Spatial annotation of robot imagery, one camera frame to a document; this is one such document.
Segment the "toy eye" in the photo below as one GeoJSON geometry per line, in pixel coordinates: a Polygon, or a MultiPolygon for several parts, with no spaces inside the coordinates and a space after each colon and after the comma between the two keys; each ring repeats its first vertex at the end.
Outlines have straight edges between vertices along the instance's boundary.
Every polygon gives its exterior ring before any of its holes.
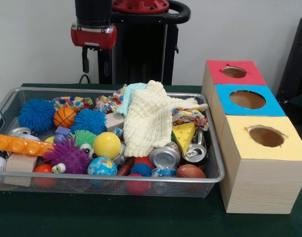
{"type": "Polygon", "coordinates": [[[92,147],[91,147],[90,144],[85,143],[85,144],[81,145],[80,150],[84,150],[85,154],[89,154],[91,152],[91,150],[92,150],[92,147]]]}
{"type": "Polygon", "coordinates": [[[90,160],[93,160],[93,159],[95,159],[96,157],[97,157],[97,155],[94,153],[94,150],[92,149],[92,150],[90,151],[89,155],[88,155],[88,158],[89,158],[90,160]]]}
{"type": "Polygon", "coordinates": [[[56,168],[57,168],[57,165],[55,165],[55,166],[52,167],[52,173],[54,173],[54,174],[57,173],[56,168]]]}
{"type": "Polygon", "coordinates": [[[64,173],[66,170],[66,166],[63,163],[57,164],[56,171],[57,173],[64,173]]]}

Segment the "yellow textured towel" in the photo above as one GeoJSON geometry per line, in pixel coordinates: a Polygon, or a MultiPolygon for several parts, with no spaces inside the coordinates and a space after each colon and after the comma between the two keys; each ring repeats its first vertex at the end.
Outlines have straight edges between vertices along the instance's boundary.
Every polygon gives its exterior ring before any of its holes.
{"type": "Polygon", "coordinates": [[[198,105],[193,98],[169,97],[158,81],[149,81],[145,90],[136,90],[124,124],[126,157],[145,157],[154,148],[171,141],[172,109],[187,108],[204,111],[207,104],[198,105]]]}

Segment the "table surface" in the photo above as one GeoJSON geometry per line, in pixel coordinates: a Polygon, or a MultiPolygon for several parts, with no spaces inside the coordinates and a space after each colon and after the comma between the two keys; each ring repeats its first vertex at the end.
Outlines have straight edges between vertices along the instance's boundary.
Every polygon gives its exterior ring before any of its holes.
{"type": "MultiPolygon", "coordinates": [[[[99,84],[23,84],[111,89],[99,84]]],[[[200,93],[200,86],[166,86],[200,93]]],[[[290,215],[227,214],[218,185],[205,198],[0,192],[0,236],[302,236],[302,190],[290,215]]]]}

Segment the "red spiky ball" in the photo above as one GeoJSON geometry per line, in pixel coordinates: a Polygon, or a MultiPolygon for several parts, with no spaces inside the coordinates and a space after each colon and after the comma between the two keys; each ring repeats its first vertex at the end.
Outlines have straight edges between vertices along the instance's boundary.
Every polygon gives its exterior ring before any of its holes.
{"type": "MultiPolygon", "coordinates": [[[[142,176],[140,174],[130,174],[130,176],[142,176]]],[[[141,195],[152,187],[151,182],[146,181],[126,181],[126,189],[129,194],[141,195]]]]}
{"type": "Polygon", "coordinates": [[[134,164],[138,164],[138,163],[147,164],[152,169],[155,168],[155,166],[150,162],[149,157],[137,157],[137,158],[135,158],[134,164]]]}
{"type": "Polygon", "coordinates": [[[79,146],[75,146],[74,138],[66,138],[63,143],[54,144],[53,152],[46,152],[44,159],[51,161],[52,165],[63,163],[66,167],[66,174],[87,174],[87,168],[90,163],[88,154],[80,151],[79,146]]]}

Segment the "stacked wooden boxes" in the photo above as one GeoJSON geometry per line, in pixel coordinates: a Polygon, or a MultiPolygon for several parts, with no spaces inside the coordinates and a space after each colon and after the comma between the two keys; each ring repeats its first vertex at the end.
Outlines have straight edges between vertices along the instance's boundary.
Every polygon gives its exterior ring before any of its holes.
{"type": "Polygon", "coordinates": [[[255,64],[207,61],[202,94],[223,155],[226,212],[289,214],[302,187],[302,140],[255,64]]]}

